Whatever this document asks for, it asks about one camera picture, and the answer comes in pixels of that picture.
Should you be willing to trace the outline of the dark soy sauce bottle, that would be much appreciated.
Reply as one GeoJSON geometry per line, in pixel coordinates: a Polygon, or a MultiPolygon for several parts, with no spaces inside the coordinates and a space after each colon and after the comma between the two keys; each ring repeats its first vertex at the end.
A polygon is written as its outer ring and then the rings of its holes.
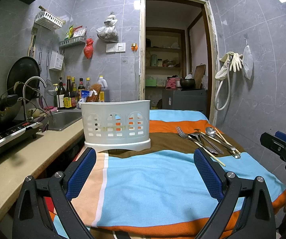
{"type": "Polygon", "coordinates": [[[64,97],[63,97],[63,102],[64,102],[64,107],[66,109],[74,109],[76,107],[75,95],[72,90],[70,75],[67,76],[67,86],[66,86],[64,97]]]}

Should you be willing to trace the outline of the rubber gloves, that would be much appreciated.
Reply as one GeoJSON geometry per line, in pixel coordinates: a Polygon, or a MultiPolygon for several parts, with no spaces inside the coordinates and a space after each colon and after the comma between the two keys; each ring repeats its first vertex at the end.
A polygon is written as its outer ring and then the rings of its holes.
{"type": "Polygon", "coordinates": [[[221,59],[220,62],[223,63],[220,70],[215,74],[216,80],[224,80],[227,75],[232,72],[237,72],[242,69],[242,54],[229,51],[221,59]]]}

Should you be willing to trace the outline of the orange wall hook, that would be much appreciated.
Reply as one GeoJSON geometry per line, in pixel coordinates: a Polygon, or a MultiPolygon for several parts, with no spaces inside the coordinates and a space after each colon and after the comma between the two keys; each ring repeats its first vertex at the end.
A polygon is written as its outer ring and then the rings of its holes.
{"type": "Polygon", "coordinates": [[[136,52],[138,50],[138,45],[136,43],[131,44],[132,51],[136,52]]]}

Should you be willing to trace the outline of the white plastic utensil caddy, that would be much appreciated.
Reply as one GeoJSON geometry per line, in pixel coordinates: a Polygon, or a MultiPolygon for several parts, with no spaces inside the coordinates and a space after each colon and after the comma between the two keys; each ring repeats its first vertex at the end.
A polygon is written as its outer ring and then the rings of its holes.
{"type": "Polygon", "coordinates": [[[149,100],[88,102],[81,104],[81,110],[84,144],[95,152],[142,151],[151,147],[149,100]]]}

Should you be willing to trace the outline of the striped towel cloth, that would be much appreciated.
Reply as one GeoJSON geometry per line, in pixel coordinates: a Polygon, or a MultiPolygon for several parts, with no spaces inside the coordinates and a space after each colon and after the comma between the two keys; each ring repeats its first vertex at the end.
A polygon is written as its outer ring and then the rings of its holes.
{"type": "Polygon", "coordinates": [[[194,164],[196,144],[179,137],[210,124],[196,111],[152,110],[151,147],[99,153],[71,204],[95,238],[194,238],[212,198],[194,164]]]}

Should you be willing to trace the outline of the white wall basket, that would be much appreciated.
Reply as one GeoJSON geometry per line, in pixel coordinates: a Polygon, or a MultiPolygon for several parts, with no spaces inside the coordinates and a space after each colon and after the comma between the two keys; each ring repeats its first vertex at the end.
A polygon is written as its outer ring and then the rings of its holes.
{"type": "Polygon", "coordinates": [[[61,20],[60,18],[54,16],[51,12],[49,11],[40,11],[36,16],[35,16],[35,21],[36,24],[54,31],[57,29],[60,29],[63,27],[63,24],[65,21],[61,20]]]}

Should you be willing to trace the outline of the grey cabinet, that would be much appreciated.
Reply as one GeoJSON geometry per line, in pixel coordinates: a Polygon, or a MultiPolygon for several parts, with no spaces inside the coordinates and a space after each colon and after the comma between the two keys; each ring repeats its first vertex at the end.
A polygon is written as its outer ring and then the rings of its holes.
{"type": "Polygon", "coordinates": [[[163,90],[162,108],[164,110],[189,110],[206,114],[207,91],[203,89],[182,91],[163,90]]]}

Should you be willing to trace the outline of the silver spoon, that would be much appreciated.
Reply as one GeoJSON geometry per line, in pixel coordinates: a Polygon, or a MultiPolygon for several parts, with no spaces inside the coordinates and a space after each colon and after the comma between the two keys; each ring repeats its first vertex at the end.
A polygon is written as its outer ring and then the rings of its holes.
{"type": "Polygon", "coordinates": [[[230,155],[232,155],[236,159],[240,159],[241,155],[236,153],[233,148],[231,148],[228,144],[226,144],[216,133],[214,127],[206,127],[205,128],[206,135],[215,140],[216,142],[225,146],[225,148],[229,151],[230,155]]]}

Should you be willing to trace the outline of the gold spoon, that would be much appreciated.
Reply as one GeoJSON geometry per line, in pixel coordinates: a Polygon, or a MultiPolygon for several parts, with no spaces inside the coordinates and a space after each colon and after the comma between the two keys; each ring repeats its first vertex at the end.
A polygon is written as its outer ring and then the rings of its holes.
{"type": "Polygon", "coordinates": [[[213,147],[213,149],[215,149],[219,154],[224,154],[224,152],[219,147],[213,144],[210,140],[206,138],[205,135],[202,134],[200,129],[198,128],[195,129],[195,134],[198,134],[202,139],[204,139],[207,143],[209,143],[213,147]]]}

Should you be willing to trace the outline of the black wok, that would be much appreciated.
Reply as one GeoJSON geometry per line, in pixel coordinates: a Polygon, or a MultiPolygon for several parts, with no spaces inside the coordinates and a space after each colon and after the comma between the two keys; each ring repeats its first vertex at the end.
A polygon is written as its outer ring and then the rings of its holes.
{"type": "Polygon", "coordinates": [[[40,77],[40,68],[37,61],[29,56],[18,59],[11,67],[7,76],[7,94],[17,94],[19,97],[22,97],[23,84],[19,84],[14,90],[15,83],[18,81],[25,83],[33,76],[40,77]]]}

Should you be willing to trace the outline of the large oil jug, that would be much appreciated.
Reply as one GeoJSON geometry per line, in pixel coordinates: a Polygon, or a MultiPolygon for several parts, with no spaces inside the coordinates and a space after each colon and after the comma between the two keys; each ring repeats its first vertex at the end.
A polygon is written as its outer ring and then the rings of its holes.
{"type": "Polygon", "coordinates": [[[101,85],[101,91],[99,93],[99,102],[107,103],[110,102],[110,94],[107,81],[102,75],[99,76],[97,84],[101,85]]]}

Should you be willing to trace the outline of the steel sink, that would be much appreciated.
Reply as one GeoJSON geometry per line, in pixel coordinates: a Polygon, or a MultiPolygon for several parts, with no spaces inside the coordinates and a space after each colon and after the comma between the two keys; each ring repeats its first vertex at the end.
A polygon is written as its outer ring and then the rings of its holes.
{"type": "Polygon", "coordinates": [[[70,125],[82,119],[81,112],[61,111],[53,113],[48,120],[48,129],[52,131],[63,131],[70,125]]]}

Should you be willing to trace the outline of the red plastic bag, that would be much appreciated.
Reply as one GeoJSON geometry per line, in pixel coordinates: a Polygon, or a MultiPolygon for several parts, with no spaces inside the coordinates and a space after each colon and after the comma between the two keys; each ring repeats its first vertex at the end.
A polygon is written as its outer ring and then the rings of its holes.
{"type": "Polygon", "coordinates": [[[93,52],[94,52],[93,43],[94,43],[94,41],[92,38],[88,38],[86,40],[86,45],[83,49],[83,53],[84,53],[84,56],[86,57],[86,59],[91,59],[93,56],[93,52]]]}

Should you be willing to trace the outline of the induction cooktop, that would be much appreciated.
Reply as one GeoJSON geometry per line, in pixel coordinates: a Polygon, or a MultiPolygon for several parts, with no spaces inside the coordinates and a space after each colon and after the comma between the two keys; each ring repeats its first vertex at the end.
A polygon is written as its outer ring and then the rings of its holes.
{"type": "Polygon", "coordinates": [[[0,133],[0,155],[8,153],[16,144],[36,138],[41,122],[23,122],[0,133]]]}

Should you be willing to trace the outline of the silver fork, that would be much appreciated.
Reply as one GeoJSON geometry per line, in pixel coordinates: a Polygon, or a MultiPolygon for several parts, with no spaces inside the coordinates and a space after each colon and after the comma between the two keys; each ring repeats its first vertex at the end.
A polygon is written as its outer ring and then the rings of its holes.
{"type": "Polygon", "coordinates": [[[216,152],[216,151],[214,151],[214,150],[208,150],[206,147],[203,146],[202,143],[197,142],[196,139],[193,139],[192,137],[190,137],[189,135],[187,135],[186,133],[184,133],[180,127],[176,127],[175,129],[176,129],[176,131],[177,131],[177,133],[178,133],[178,135],[179,135],[180,137],[182,137],[182,138],[184,138],[184,139],[189,139],[189,140],[193,141],[196,145],[198,145],[199,147],[203,148],[203,149],[204,149],[207,153],[209,153],[209,154],[214,153],[214,155],[218,155],[218,152],[216,152]]]}

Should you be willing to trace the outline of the brown snack packet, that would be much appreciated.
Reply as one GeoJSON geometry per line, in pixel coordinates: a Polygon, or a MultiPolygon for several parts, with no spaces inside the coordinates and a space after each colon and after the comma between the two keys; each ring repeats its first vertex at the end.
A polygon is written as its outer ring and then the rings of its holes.
{"type": "Polygon", "coordinates": [[[89,90],[89,96],[87,96],[86,102],[98,102],[102,85],[95,83],[91,85],[89,90]]]}

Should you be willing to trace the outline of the steel faucet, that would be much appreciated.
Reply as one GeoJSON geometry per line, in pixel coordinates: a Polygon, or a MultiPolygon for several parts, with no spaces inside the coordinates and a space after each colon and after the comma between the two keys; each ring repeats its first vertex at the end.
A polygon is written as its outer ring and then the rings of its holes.
{"type": "Polygon", "coordinates": [[[23,100],[24,118],[25,118],[26,121],[28,121],[26,101],[30,101],[30,100],[27,100],[27,98],[26,98],[26,88],[29,88],[29,89],[33,90],[34,92],[36,92],[36,93],[39,93],[41,95],[41,97],[43,96],[41,94],[41,92],[37,88],[33,88],[33,87],[31,87],[29,85],[29,83],[31,81],[33,81],[33,80],[39,80],[43,84],[44,88],[47,87],[46,81],[43,78],[39,77],[39,76],[32,76],[25,83],[23,83],[22,100],[23,100]]]}

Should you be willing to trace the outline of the metal wall shelf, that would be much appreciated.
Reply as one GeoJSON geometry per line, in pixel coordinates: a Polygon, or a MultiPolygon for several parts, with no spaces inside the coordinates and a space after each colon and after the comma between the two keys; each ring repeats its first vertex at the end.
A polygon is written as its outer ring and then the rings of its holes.
{"type": "Polygon", "coordinates": [[[86,35],[66,39],[66,40],[59,42],[59,48],[64,49],[64,48],[69,48],[69,47],[76,46],[76,45],[84,45],[86,44],[86,39],[87,39],[86,35]]]}

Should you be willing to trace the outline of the white plastic bag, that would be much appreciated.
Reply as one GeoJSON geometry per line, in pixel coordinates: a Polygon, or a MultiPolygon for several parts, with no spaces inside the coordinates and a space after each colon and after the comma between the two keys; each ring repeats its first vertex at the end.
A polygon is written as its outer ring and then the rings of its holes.
{"type": "Polygon", "coordinates": [[[118,31],[115,27],[118,20],[114,12],[111,12],[104,21],[104,26],[96,29],[97,36],[107,43],[117,43],[119,41],[118,31]]]}

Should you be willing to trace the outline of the white hanging holder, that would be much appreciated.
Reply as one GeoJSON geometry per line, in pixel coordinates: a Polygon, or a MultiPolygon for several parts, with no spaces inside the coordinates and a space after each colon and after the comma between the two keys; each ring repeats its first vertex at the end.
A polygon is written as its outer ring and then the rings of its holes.
{"type": "Polygon", "coordinates": [[[50,57],[49,70],[61,71],[63,66],[64,56],[56,51],[52,51],[50,57]]]}

